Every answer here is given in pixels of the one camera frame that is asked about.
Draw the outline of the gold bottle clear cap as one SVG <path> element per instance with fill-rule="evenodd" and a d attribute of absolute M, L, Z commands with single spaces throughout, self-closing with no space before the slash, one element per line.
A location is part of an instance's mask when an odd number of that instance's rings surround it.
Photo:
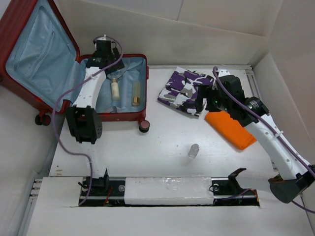
<path fill-rule="evenodd" d="M 117 79 L 112 79 L 111 81 L 111 94 L 113 100 L 120 99 L 119 84 Z"/>

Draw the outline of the purple camouflage garment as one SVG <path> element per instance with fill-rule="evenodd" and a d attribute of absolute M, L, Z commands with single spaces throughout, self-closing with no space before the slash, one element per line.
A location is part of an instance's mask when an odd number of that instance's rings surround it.
<path fill-rule="evenodd" d="M 214 78 L 209 75 L 177 67 L 159 93 L 157 100 L 172 109 L 199 117 L 205 103 L 201 102 L 200 108 L 196 108 L 198 87 L 210 86 L 213 82 Z"/>

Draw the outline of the orange cloth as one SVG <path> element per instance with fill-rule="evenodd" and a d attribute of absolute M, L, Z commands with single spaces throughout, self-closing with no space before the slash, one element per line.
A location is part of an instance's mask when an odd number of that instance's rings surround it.
<path fill-rule="evenodd" d="M 244 150 L 256 142 L 256 138 L 226 112 L 208 112 L 205 120 L 239 150 Z"/>

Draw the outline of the small clear plastic bottle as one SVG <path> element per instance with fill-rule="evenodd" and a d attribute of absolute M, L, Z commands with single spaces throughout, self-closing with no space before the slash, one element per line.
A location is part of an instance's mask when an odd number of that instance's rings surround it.
<path fill-rule="evenodd" d="M 194 158 L 198 155 L 199 151 L 200 151 L 200 146 L 199 146 L 199 144 L 193 144 L 193 145 L 190 147 L 190 150 L 189 150 L 189 152 L 188 152 L 188 156 L 189 156 L 190 158 L 193 158 L 193 159 L 194 159 Z"/>

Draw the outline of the red hard-shell suitcase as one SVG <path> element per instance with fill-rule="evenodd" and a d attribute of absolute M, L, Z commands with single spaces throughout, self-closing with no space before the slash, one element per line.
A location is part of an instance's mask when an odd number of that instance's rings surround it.
<path fill-rule="evenodd" d="M 37 125 L 63 114 L 77 98 L 88 55 L 79 47 L 52 0 L 12 0 L 0 20 L 0 83 L 35 107 Z M 137 121 L 146 128 L 149 69 L 143 54 L 122 55 L 121 71 L 107 74 L 96 103 L 102 121 Z M 113 100 L 117 79 L 120 99 Z M 140 105 L 132 105 L 133 82 L 141 83 Z"/>

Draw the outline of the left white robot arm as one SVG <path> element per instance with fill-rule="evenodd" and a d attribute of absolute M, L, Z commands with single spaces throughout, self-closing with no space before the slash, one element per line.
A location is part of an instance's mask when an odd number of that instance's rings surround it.
<path fill-rule="evenodd" d="M 86 62 L 85 78 L 72 90 L 79 89 L 79 94 L 66 111 L 66 121 L 72 137 L 79 143 L 78 151 L 67 151 L 73 156 L 85 159 L 88 175 L 85 182 L 80 182 L 89 196 L 92 190 L 99 195 L 109 191 L 107 169 L 100 165 L 97 154 L 93 150 L 96 141 L 102 135 L 102 121 L 96 112 L 96 103 L 107 74 L 116 72 L 124 67 L 122 53 L 119 52 L 120 44 L 106 35 L 94 39 L 95 51 Z"/>

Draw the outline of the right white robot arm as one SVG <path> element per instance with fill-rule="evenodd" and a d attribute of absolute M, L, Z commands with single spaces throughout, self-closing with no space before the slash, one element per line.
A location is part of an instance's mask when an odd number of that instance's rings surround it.
<path fill-rule="evenodd" d="M 280 202 L 288 204 L 315 181 L 315 167 L 304 159 L 276 124 L 257 97 L 245 97 L 240 79 L 234 75 L 221 76 L 213 68 L 214 82 L 199 85 L 196 107 L 204 99 L 206 110 L 223 112 L 237 121 L 263 147 L 277 168 L 275 174 L 263 174 L 239 168 L 228 176 L 227 187 L 234 194 L 244 194 L 251 189 L 272 193 Z"/>

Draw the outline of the white foam block on rail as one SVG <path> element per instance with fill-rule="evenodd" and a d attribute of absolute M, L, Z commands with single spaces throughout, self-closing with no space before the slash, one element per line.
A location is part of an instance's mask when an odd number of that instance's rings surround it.
<path fill-rule="evenodd" d="M 124 202 L 146 206 L 202 206 L 214 202 L 210 177 L 128 177 Z"/>

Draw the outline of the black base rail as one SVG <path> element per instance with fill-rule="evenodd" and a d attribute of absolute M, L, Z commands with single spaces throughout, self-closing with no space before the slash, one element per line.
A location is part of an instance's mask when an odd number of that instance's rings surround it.
<path fill-rule="evenodd" d="M 101 181 L 93 181 L 93 190 L 85 196 L 86 190 L 81 188 L 79 201 L 84 207 L 243 207 L 259 206 L 259 199 L 255 190 L 245 191 L 241 188 L 229 186 L 226 177 L 211 177 L 212 185 L 209 190 L 214 194 L 211 205 L 198 206 L 146 206 L 127 205 L 124 202 L 125 181 L 127 177 L 107 177 L 106 185 Z"/>

